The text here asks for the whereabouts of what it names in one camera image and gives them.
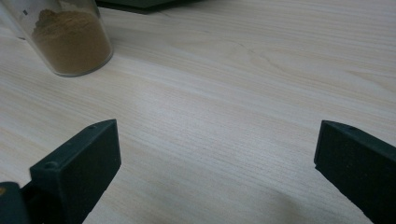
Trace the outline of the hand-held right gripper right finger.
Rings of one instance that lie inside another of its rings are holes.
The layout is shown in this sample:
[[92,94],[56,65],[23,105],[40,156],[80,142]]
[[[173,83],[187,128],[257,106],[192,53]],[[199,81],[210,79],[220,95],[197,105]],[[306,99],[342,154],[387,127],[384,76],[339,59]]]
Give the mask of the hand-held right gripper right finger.
[[323,120],[314,164],[374,224],[396,224],[396,147]]

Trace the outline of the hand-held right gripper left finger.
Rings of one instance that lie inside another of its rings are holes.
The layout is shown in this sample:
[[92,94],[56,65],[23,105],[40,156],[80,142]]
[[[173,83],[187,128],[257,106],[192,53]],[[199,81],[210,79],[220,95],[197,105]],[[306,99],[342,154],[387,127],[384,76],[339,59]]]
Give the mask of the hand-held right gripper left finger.
[[94,123],[30,168],[42,224],[82,224],[120,169],[114,119]]

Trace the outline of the brown powder glass jar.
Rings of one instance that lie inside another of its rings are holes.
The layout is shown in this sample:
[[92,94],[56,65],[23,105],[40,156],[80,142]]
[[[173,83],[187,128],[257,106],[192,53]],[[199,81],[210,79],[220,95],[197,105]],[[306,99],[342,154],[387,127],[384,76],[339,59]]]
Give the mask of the brown powder glass jar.
[[0,0],[0,8],[58,76],[89,74],[113,54],[94,0]]

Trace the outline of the dark grey corner rack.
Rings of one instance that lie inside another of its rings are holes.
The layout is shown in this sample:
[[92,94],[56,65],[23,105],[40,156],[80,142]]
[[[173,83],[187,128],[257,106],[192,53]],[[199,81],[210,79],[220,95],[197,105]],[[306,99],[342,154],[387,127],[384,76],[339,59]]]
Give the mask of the dark grey corner rack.
[[139,14],[150,14],[182,7],[202,0],[94,0],[99,7]]

